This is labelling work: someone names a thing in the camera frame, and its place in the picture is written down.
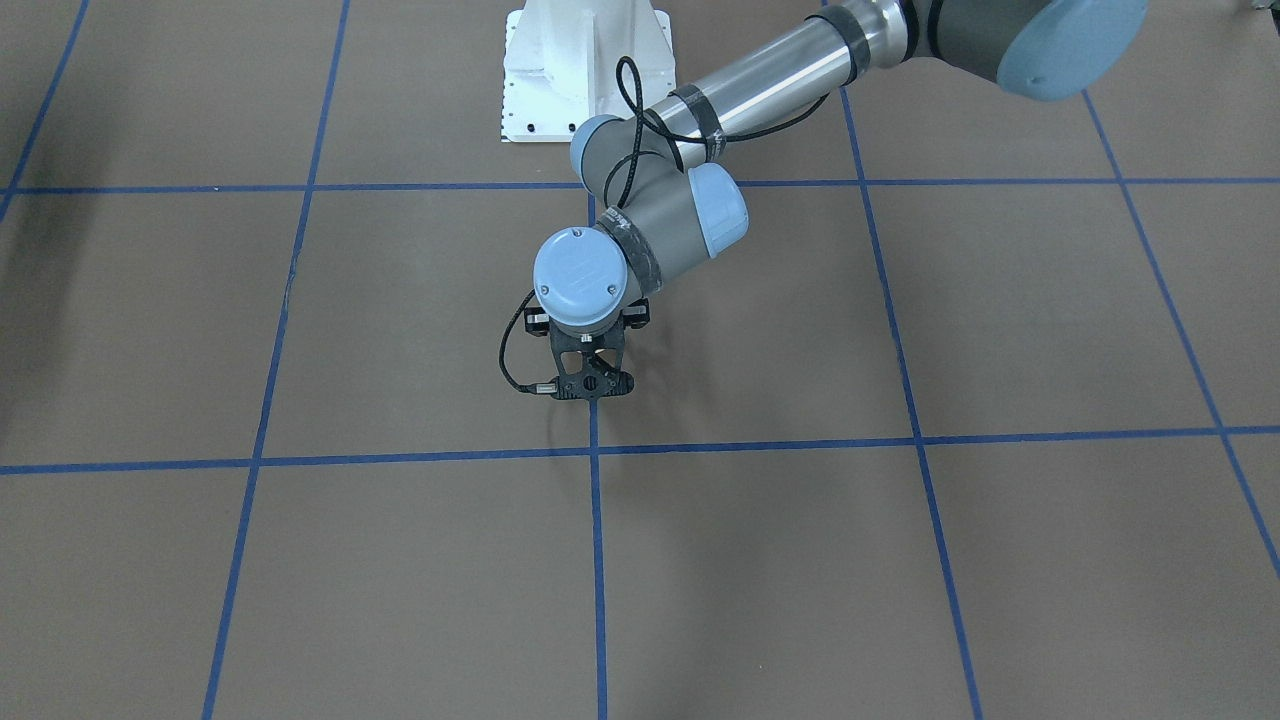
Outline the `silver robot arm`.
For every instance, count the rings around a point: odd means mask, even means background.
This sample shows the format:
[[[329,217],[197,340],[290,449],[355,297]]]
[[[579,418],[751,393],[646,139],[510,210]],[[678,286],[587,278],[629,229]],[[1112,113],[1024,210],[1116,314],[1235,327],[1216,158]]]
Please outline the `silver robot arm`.
[[[869,70],[934,59],[1037,101],[1079,94],[1128,50],[1143,1],[833,1],[717,72],[646,97],[643,73],[614,61],[621,113],[570,126],[570,163],[599,219],[556,232],[535,256],[511,325],[582,366],[561,380],[621,393],[625,333],[649,299],[717,258],[749,227],[721,165],[735,143],[787,131]]]

